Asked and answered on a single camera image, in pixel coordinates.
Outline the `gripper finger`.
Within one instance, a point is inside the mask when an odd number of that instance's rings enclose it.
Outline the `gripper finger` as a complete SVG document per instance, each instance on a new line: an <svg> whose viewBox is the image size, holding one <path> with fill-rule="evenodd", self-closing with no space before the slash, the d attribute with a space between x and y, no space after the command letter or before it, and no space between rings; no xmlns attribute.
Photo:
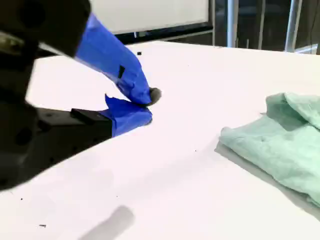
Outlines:
<svg viewBox="0 0 320 240"><path fill-rule="evenodd" d="M38 172L152 121L146 107L108 96L105 103L100 111L38 109Z"/></svg>
<svg viewBox="0 0 320 240"><path fill-rule="evenodd" d="M34 0L32 23L45 50L104 74L131 102L151 106L161 90L150 87L139 59L96 17L88 0Z"/></svg>

